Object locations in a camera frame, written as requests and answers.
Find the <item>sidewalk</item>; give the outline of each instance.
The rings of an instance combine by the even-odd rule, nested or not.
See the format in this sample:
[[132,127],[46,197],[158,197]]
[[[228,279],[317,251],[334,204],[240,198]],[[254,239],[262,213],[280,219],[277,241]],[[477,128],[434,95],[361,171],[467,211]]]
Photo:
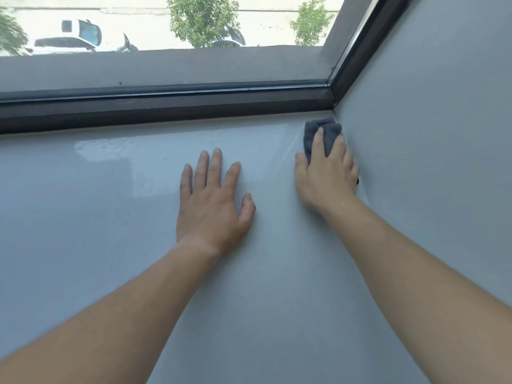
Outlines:
[[[236,0],[240,11],[298,11],[308,0]],[[344,0],[326,0],[326,9],[337,12]],[[167,0],[0,0],[0,7],[20,9],[93,9],[108,13],[161,14],[167,8]]]

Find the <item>forearm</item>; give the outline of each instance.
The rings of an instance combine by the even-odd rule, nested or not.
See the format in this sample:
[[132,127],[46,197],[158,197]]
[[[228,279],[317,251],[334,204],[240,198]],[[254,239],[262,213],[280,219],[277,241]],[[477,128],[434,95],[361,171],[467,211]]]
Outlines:
[[512,381],[512,310],[357,199],[324,213],[433,382]]
[[216,261],[206,248],[181,242],[138,277],[0,362],[0,382],[145,383]]

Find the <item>car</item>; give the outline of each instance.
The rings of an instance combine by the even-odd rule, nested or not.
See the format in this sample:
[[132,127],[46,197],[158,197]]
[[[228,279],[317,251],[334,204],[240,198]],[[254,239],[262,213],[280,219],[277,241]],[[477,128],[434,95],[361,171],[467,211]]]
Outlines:
[[137,51],[125,33],[101,29],[90,20],[61,20],[61,24],[49,26],[38,38],[30,40],[27,52],[39,54],[67,54],[81,52]]
[[245,47],[245,39],[242,33],[236,28],[229,28],[224,33],[222,40],[214,42],[212,47]]

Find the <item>tree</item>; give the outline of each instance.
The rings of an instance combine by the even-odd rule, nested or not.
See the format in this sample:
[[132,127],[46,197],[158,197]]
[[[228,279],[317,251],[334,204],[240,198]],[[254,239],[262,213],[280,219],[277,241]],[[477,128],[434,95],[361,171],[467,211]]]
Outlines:
[[298,7],[298,18],[290,22],[295,31],[296,45],[315,45],[320,38],[326,36],[323,32],[329,26],[334,15],[325,10],[325,0],[310,0]]
[[168,0],[170,30],[194,47],[210,47],[238,23],[238,2],[231,0]]
[[6,51],[11,55],[21,55],[20,51],[27,42],[27,34],[16,22],[16,19],[0,9],[0,51]]

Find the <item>hand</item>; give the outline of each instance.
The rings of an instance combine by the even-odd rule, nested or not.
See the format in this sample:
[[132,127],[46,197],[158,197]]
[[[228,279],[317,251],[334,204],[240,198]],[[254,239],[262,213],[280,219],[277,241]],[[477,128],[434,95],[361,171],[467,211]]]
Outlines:
[[295,155],[295,187],[298,196],[310,208],[325,216],[342,199],[355,197],[359,167],[354,154],[340,134],[329,157],[325,156],[323,128],[313,139],[311,164],[302,153]]
[[240,163],[229,167],[222,186],[222,152],[216,148],[208,167],[208,152],[199,157],[192,189],[192,167],[185,165],[180,183],[180,212],[176,239],[188,239],[216,257],[221,257],[240,244],[253,223],[256,206],[251,194],[242,200],[238,214],[234,192],[240,175]]

